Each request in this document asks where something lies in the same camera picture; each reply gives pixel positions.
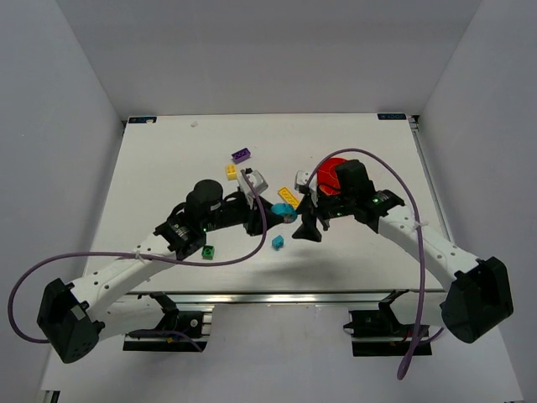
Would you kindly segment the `purple lego brick far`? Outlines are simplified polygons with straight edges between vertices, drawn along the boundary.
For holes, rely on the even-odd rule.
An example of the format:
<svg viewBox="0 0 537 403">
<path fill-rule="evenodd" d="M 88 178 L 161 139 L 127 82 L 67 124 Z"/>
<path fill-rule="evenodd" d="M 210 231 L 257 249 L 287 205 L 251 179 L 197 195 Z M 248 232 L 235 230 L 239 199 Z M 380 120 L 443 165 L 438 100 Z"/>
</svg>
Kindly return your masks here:
<svg viewBox="0 0 537 403">
<path fill-rule="evenodd" d="M 240 164 L 243 161 L 251 158 L 251 152 L 248 148 L 243 148 L 232 153 L 231 157 L 234 164 Z"/>
</svg>

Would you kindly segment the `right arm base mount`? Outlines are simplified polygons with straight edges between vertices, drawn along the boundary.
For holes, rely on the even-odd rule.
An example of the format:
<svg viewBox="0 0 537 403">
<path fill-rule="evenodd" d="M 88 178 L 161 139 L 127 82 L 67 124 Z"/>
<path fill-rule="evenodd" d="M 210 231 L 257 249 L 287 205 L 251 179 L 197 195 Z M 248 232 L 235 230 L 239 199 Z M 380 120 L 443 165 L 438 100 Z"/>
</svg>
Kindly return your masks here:
<svg viewBox="0 0 537 403">
<path fill-rule="evenodd" d="M 403 357 L 414 336 L 414 315 L 398 319 L 392 308 L 401 296 L 414 296 L 409 290 L 395 290 L 374 309 L 349 311 L 349 322 L 342 328 L 352 338 L 354 357 Z"/>
</svg>

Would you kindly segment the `orange divided round container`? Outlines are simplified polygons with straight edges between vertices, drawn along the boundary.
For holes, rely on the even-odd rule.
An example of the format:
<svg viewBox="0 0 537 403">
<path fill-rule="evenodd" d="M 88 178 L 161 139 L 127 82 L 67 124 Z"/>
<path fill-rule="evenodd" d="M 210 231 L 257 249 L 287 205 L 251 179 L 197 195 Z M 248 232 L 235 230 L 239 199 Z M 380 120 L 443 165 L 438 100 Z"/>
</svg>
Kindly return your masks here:
<svg viewBox="0 0 537 403">
<path fill-rule="evenodd" d="M 320 166 L 316 173 L 318 194 L 320 196 L 337 196 L 341 193 L 336 168 L 346 161 L 344 158 L 332 157 Z"/>
</svg>

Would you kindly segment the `aluminium front rail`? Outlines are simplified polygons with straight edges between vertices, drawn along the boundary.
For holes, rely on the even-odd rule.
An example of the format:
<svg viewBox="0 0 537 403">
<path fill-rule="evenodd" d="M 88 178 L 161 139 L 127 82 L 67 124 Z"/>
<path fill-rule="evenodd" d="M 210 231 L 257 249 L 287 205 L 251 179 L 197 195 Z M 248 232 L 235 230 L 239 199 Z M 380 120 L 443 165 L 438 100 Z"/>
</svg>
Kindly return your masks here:
<svg viewBox="0 0 537 403">
<path fill-rule="evenodd" d="M 219 305 L 377 305 L 381 300 L 399 293 L 418 295 L 417 290 L 381 291 L 270 291 L 270 292 L 172 292 L 164 291 L 177 306 L 219 306 Z"/>
</svg>

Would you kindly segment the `yellow long lego plate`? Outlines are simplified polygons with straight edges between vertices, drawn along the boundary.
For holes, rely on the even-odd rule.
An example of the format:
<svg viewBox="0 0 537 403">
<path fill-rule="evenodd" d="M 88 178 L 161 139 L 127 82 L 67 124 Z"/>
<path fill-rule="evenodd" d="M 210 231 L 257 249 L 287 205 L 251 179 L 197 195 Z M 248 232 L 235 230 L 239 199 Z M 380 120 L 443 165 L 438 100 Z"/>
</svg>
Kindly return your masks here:
<svg viewBox="0 0 537 403">
<path fill-rule="evenodd" d="M 287 187 L 282 187 L 278 190 L 278 195 L 287 204 L 291 205 L 295 210 L 300 204 L 299 199 L 295 194 Z"/>
</svg>

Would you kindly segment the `blue corner label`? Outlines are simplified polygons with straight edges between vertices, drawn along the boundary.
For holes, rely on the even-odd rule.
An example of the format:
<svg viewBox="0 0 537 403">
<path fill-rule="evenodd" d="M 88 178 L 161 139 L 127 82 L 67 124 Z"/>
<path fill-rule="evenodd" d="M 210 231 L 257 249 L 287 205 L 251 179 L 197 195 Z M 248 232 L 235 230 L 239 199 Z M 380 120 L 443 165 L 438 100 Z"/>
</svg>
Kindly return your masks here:
<svg viewBox="0 0 537 403">
<path fill-rule="evenodd" d="M 156 116 L 130 117 L 128 124 L 152 124 L 157 121 Z"/>
<path fill-rule="evenodd" d="M 377 118 L 382 121 L 399 121 L 406 120 L 407 116 L 404 113 L 378 113 Z"/>
</svg>

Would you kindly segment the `yellow square lego brick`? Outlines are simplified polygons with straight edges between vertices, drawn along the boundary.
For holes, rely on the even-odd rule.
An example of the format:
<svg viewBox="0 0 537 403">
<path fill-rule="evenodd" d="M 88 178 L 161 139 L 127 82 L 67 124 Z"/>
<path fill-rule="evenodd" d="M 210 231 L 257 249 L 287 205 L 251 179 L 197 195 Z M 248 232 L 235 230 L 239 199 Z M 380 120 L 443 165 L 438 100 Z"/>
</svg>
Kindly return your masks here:
<svg viewBox="0 0 537 403">
<path fill-rule="evenodd" d="M 235 165 L 227 165 L 225 167 L 227 179 L 229 181 L 235 181 L 237 179 L 237 168 Z"/>
</svg>

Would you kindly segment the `teal rounded lego brick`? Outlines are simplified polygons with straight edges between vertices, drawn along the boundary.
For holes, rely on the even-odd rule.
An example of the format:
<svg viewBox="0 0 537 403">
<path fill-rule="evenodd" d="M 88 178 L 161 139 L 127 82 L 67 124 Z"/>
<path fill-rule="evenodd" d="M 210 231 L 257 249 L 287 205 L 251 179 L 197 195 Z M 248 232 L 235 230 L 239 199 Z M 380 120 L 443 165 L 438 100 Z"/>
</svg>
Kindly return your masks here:
<svg viewBox="0 0 537 403">
<path fill-rule="evenodd" d="M 292 223 L 297 219 L 297 212 L 288 203 L 276 203 L 271 206 L 271 212 L 283 218 L 284 223 Z"/>
</svg>

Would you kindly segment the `left blue corner label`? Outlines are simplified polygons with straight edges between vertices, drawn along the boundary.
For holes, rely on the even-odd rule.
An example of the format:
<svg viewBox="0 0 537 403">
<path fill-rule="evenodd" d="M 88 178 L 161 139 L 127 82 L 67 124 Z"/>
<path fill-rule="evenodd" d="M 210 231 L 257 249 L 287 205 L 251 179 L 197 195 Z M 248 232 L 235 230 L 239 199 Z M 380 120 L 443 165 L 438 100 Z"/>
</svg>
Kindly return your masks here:
<svg viewBox="0 0 537 403">
<path fill-rule="evenodd" d="M 156 116 L 130 117 L 128 124 L 152 124 L 157 121 Z"/>
</svg>

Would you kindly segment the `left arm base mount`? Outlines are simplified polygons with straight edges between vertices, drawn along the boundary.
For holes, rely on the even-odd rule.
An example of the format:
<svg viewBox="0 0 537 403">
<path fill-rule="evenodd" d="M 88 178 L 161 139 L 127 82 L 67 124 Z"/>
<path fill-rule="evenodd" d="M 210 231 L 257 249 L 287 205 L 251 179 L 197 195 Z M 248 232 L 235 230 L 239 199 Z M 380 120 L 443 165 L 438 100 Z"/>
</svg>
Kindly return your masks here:
<svg viewBox="0 0 537 403">
<path fill-rule="evenodd" d="M 211 333 L 212 310 L 178 307 L 163 292 L 148 296 L 157 302 L 162 317 L 154 327 L 141 327 L 128 333 L 123 341 L 125 352 L 202 353 Z"/>
</svg>

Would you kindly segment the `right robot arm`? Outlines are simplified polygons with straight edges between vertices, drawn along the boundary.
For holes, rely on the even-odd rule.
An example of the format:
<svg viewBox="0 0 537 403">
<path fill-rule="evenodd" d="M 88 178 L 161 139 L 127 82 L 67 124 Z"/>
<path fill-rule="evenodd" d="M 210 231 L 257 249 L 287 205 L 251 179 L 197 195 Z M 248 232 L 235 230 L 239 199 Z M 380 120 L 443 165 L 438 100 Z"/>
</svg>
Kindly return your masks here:
<svg viewBox="0 0 537 403">
<path fill-rule="evenodd" d="M 319 242 L 332 219 L 353 217 L 398 245 L 441 285 L 440 292 L 395 291 L 379 302 L 391 329 L 419 321 L 423 326 L 442 327 L 464 343 L 474 343 L 513 315 L 508 270 L 501 260 L 481 259 L 417 221 L 402 198 L 375 189 L 359 160 L 334 159 L 331 168 L 333 185 L 319 173 L 297 172 L 302 223 L 293 237 Z"/>
</svg>

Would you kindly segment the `green lego brick near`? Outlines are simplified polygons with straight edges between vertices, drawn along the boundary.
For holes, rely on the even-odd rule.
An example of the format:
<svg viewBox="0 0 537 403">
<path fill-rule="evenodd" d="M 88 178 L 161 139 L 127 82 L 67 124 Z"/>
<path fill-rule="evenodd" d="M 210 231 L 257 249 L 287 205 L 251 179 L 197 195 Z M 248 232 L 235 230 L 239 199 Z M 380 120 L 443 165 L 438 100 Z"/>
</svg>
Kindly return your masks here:
<svg viewBox="0 0 537 403">
<path fill-rule="evenodd" d="M 212 245 L 204 245 L 201 250 L 201 257 L 204 260 L 213 260 L 215 256 L 215 247 Z"/>
</svg>

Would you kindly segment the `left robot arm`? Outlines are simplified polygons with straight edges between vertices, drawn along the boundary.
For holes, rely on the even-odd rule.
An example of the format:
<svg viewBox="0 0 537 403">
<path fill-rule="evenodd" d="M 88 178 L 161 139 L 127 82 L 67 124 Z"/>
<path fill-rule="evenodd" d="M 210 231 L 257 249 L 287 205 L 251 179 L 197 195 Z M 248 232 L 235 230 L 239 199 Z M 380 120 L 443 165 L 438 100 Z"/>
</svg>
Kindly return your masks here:
<svg viewBox="0 0 537 403">
<path fill-rule="evenodd" d="M 266 238 L 270 228 L 293 222 L 291 205 L 262 198 L 267 187 L 257 171 L 240 178 L 228 196 L 219 182 L 199 181 L 133 252 L 113 254 L 108 266 L 71 282 L 51 281 L 37 324 L 60 360 L 72 364 L 101 340 L 121 334 L 186 338 L 180 311 L 164 292 L 136 298 L 128 293 L 164 270 L 188 264 L 192 254 L 206 249 L 209 232 L 242 226 L 247 235 Z"/>
</svg>

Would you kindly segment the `light blue small lego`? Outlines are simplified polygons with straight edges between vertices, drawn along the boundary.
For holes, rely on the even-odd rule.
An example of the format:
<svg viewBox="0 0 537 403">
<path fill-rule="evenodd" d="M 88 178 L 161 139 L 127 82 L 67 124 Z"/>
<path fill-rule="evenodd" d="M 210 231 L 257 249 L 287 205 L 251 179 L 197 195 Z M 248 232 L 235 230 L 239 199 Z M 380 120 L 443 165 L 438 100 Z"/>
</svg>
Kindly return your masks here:
<svg viewBox="0 0 537 403">
<path fill-rule="evenodd" d="M 281 248 L 284 247 L 284 237 L 281 236 L 281 235 L 278 235 L 276 236 L 275 238 L 272 239 L 272 247 L 275 249 L 275 250 L 279 250 Z"/>
</svg>

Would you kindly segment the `right blue corner label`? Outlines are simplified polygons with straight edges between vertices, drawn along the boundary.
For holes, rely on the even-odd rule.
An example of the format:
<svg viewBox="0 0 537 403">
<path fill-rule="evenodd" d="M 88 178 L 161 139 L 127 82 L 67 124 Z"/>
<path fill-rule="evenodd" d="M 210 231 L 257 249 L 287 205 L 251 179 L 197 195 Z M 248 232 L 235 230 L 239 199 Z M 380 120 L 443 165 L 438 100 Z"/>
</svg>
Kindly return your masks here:
<svg viewBox="0 0 537 403">
<path fill-rule="evenodd" d="M 378 113 L 377 118 L 382 121 L 399 121 L 406 120 L 407 116 L 404 113 Z"/>
</svg>

